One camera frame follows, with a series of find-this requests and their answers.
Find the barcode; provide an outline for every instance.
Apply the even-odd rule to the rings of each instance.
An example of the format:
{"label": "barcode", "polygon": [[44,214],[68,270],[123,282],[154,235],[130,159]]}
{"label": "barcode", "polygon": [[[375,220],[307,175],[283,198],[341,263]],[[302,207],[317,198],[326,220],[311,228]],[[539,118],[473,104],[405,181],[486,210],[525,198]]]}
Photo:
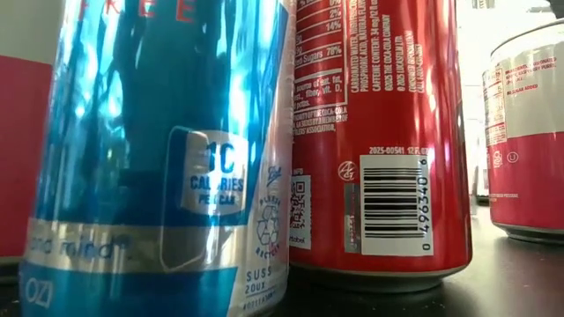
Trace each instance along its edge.
{"label": "barcode", "polygon": [[360,156],[362,253],[433,254],[427,156]]}

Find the red lettering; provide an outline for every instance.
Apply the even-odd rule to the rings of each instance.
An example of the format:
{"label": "red lettering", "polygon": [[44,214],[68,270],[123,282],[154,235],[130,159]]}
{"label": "red lettering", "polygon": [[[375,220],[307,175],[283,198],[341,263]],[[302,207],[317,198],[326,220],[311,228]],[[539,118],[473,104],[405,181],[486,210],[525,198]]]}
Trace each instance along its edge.
{"label": "red lettering", "polygon": [[186,12],[193,12],[194,6],[189,3],[193,3],[194,0],[177,0],[176,3],[176,20],[181,22],[192,22],[191,17],[186,16]]}
{"label": "red lettering", "polygon": [[152,11],[152,7],[157,3],[157,0],[139,0],[139,16],[152,18],[155,12]]}
{"label": "red lettering", "polygon": [[85,11],[86,11],[87,7],[88,7],[87,0],[81,0],[80,1],[80,13],[78,14],[78,21],[81,21],[85,17]]}
{"label": "red lettering", "polygon": [[106,0],[106,14],[109,13],[109,8],[114,9],[115,13],[119,13],[120,11],[115,7],[116,0]]}

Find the recycling symbol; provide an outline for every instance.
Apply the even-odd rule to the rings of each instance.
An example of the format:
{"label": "recycling symbol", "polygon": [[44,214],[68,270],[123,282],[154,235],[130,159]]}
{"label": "recycling symbol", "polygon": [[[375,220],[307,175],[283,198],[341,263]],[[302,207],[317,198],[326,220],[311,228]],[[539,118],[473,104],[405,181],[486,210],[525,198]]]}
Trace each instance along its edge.
{"label": "recycling symbol", "polygon": [[278,242],[279,228],[278,206],[267,204],[263,208],[263,214],[261,215],[261,219],[258,220],[258,226],[256,227],[256,233],[258,234],[258,239],[261,244],[263,246],[269,246],[270,244]]}

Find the small circular logo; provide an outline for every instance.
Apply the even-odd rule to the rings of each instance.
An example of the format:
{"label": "small circular logo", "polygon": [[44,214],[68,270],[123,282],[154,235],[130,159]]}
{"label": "small circular logo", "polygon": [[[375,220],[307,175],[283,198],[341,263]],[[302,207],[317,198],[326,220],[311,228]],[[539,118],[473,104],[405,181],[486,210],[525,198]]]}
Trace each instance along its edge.
{"label": "small circular logo", "polygon": [[256,248],[256,255],[267,260],[275,256],[280,248],[278,216],[280,199],[269,195],[261,199],[259,203],[261,215],[256,224],[256,236],[260,246]]}
{"label": "small circular logo", "polygon": [[519,154],[517,154],[516,152],[510,152],[508,154],[508,162],[509,163],[515,163],[518,160],[519,160]]}
{"label": "small circular logo", "polygon": [[343,181],[353,181],[356,174],[356,164],[351,161],[345,161],[338,166],[338,177]]}

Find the can lid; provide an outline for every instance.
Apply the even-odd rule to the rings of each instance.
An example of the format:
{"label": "can lid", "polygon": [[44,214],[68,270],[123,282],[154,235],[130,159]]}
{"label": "can lid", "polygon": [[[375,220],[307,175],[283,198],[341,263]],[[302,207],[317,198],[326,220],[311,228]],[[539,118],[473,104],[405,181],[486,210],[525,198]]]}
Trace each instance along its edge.
{"label": "can lid", "polygon": [[536,32],[536,31],[538,31],[538,30],[542,30],[542,29],[547,28],[547,27],[549,27],[549,26],[557,26],[557,25],[561,25],[561,24],[564,24],[564,18],[559,18],[559,19],[557,19],[557,20],[555,20],[555,21],[552,21],[552,22],[550,22],[550,23],[544,24],[544,25],[542,25],[542,26],[537,26],[537,27],[535,27],[535,28],[533,28],[533,29],[531,29],[531,30],[529,30],[529,31],[525,31],[525,32],[523,32],[523,33],[519,33],[518,35],[512,36],[512,37],[506,39],[505,41],[503,41],[503,42],[502,42],[500,45],[498,45],[496,48],[494,48],[493,51],[492,51],[492,53],[490,54],[490,57],[494,55],[495,51],[497,51],[499,48],[501,48],[502,46],[504,46],[505,44],[511,42],[511,41],[514,40],[514,39],[520,38],[520,37],[522,37],[523,35],[526,35],[526,34],[529,34],[529,33]]}

